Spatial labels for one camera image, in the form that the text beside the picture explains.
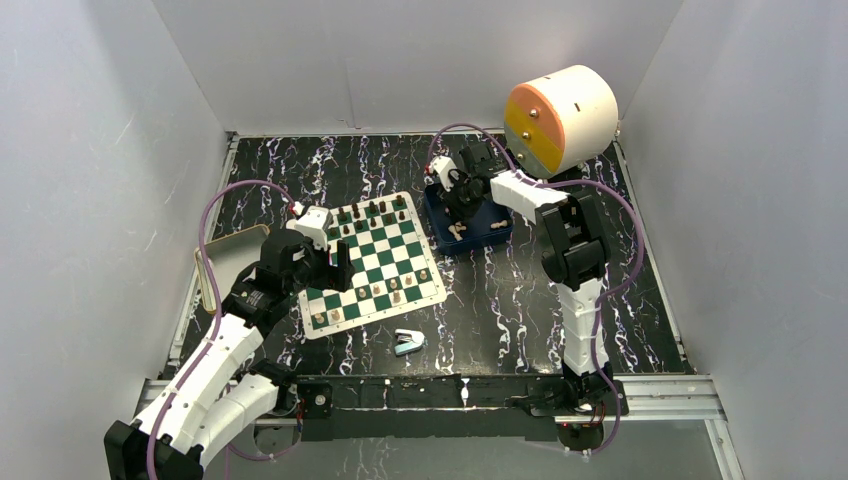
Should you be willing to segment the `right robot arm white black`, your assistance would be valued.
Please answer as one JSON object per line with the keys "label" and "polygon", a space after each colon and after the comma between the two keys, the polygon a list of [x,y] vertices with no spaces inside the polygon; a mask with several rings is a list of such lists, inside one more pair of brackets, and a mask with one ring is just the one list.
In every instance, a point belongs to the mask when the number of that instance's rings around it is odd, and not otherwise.
{"label": "right robot arm white black", "polygon": [[541,244],[540,263],[561,305],[564,384],[518,402],[530,408],[590,413],[609,392],[612,379],[597,319],[610,248],[594,198],[585,192],[530,185],[483,142],[463,148],[457,161],[437,157],[429,168],[443,184],[441,199],[452,218],[453,233],[487,200],[532,223]]}

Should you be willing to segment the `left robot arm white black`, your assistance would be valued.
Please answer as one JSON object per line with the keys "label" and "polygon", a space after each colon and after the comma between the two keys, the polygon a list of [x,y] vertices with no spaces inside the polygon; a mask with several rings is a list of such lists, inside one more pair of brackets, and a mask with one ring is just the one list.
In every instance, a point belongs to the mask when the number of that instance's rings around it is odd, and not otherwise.
{"label": "left robot arm white black", "polygon": [[294,374],[259,362],[225,388],[308,288],[345,292],[355,268],[350,245],[329,245],[323,230],[284,228],[264,240],[227,294],[217,294],[207,336],[159,396],[104,437],[112,479],[201,479],[209,463],[252,421],[294,411]]}

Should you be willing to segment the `green white chess board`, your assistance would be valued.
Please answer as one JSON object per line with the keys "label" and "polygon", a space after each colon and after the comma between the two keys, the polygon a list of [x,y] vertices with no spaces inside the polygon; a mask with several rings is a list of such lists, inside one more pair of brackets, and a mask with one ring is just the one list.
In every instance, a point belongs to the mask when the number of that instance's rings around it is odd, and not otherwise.
{"label": "green white chess board", "polygon": [[[299,294],[299,310],[305,337],[317,340],[391,317],[410,313],[441,303],[447,298],[437,262],[413,202],[415,215],[399,227],[377,228],[361,233],[339,233],[329,225],[327,230],[331,262],[335,264],[337,243],[345,241],[355,267],[352,288],[344,292],[309,288]],[[419,272],[428,271],[421,280]],[[405,277],[412,275],[413,284],[406,286]],[[398,281],[393,290],[389,282]],[[374,296],[372,286],[379,284],[381,294]],[[340,309],[343,321],[331,325],[330,312]]]}

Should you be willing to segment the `dark chess pieces row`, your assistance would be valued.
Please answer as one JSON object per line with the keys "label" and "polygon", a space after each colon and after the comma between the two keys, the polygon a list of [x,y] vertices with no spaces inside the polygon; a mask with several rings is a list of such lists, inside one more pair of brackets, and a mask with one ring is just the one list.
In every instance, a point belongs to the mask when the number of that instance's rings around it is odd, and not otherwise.
{"label": "dark chess pieces row", "polygon": [[330,226],[339,233],[361,233],[377,228],[399,227],[415,215],[406,193],[395,193],[344,205],[331,211]]}

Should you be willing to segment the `light pieces in tray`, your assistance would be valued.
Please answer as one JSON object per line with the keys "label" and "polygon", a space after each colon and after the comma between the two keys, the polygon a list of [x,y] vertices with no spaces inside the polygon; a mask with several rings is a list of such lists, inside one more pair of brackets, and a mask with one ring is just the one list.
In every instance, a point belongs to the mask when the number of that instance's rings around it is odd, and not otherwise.
{"label": "light pieces in tray", "polygon": [[508,220],[490,223],[455,222],[448,226],[448,232],[456,241],[461,241],[465,236],[469,238],[480,237],[509,226]]}

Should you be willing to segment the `gold metal tin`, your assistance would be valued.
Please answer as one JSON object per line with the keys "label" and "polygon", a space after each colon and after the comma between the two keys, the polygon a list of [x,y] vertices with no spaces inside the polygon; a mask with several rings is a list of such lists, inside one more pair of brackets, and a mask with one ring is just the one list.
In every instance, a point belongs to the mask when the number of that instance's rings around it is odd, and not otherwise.
{"label": "gold metal tin", "polygon": [[[261,247],[269,234],[270,228],[267,225],[259,224],[222,236],[205,245],[222,301],[226,299],[236,282],[238,274],[249,265],[259,261]],[[199,248],[195,249],[195,263],[202,304],[208,313],[214,314],[216,308],[212,287],[208,274],[202,265]]]}

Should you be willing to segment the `blue tray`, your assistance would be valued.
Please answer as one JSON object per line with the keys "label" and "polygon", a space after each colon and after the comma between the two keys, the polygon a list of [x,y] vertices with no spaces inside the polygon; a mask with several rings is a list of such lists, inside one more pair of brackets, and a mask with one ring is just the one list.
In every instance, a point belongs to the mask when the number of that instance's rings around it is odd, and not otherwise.
{"label": "blue tray", "polygon": [[444,202],[439,198],[440,184],[428,185],[424,189],[424,207],[434,235],[437,251],[446,256],[460,255],[487,246],[507,242],[512,235],[512,211],[502,205],[485,200],[477,213],[464,222],[465,230],[460,239],[449,231],[451,218]]}

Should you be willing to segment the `small light blue stapler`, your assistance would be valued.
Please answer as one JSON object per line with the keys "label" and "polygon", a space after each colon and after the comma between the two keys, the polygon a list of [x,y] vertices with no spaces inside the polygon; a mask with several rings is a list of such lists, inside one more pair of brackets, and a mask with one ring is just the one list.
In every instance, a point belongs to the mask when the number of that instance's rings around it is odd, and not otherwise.
{"label": "small light blue stapler", "polygon": [[398,357],[415,353],[426,343],[426,336],[421,331],[396,329],[394,335],[396,341],[394,353]]}

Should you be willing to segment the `white cylindrical drawer cabinet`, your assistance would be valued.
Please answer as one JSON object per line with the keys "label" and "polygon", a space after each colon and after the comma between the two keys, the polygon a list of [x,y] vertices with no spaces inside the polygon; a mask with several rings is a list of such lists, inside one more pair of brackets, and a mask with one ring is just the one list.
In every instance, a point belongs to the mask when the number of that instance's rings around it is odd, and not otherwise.
{"label": "white cylindrical drawer cabinet", "polygon": [[530,175],[550,179],[592,159],[619,125],[616,97],[594,70],[574,65],[515,86],[504,108],[507,145]]}

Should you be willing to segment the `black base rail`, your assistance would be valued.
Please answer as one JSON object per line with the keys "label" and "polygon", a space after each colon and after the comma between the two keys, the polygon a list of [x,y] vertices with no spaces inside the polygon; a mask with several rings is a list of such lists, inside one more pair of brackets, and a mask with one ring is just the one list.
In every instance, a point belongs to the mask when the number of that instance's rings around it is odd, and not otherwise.
{"label": "black base rail", "polygon": [[628,412],[620,381],[564,374],[290,374],[280,403],[257,425],[296,427],[307,442],[519,437],[594,448]]}

